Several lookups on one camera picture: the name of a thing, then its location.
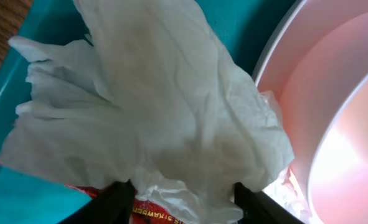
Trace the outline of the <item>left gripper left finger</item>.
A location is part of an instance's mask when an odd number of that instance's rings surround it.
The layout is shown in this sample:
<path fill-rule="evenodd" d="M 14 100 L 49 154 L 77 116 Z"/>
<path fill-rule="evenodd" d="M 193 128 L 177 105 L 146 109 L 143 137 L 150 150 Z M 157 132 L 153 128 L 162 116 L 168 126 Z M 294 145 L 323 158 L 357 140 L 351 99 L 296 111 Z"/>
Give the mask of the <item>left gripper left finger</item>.
<path fill-rule="evenodd" d="M 60 224 L 129 224 L 135 189 L 130 181 L 115 182 Z"/>

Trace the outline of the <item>white napkin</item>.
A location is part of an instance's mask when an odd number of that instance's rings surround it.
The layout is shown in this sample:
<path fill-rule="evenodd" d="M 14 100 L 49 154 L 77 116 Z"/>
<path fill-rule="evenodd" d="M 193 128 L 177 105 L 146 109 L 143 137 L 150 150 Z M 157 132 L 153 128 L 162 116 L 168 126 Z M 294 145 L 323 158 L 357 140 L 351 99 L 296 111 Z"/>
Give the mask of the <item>white napkin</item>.
<path fill-rule="evenodd" d="M 194 1 L 75 1 L 92 37 L 67 45 L 13 37 L 31 100 L 0 165 L 140 200 L 185 223 L 233 223 L 240 182 L 258 192 L 293 160 L 279 117 Z"/>

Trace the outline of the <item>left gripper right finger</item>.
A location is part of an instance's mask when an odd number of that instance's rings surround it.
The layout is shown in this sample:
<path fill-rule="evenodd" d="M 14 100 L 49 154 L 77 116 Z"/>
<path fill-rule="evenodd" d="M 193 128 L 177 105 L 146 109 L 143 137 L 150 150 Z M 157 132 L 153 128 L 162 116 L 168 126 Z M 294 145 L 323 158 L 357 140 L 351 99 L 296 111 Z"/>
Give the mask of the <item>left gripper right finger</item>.
<path fill-rule="evenodd" d="M 263 192 L 252 192 L 242 183 L 234 185 L 234 203 L 243 210 L 239 224 L 302 224 Z"/>

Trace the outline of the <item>red snack wrapper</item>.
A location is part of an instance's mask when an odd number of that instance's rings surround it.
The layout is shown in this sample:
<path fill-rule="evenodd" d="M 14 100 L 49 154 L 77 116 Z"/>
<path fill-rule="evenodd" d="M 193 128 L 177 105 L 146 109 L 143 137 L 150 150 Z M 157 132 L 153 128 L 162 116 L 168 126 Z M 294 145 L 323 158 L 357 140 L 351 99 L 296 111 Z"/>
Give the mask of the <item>red snack wrapper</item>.
<path fill-rule="evenodd" d="M 96 189 L 93 187 L 76 187 L 69 185 L 68 188 L 88 195 L 91 200 L 98 197 L 105 189 Z M 135 198 L 134 193 L 133 211 L 130 216 L 129 224 L 183 224 L 181 220 L 172 216 L 167 210 L 150 201 L 140 201 Z"/>

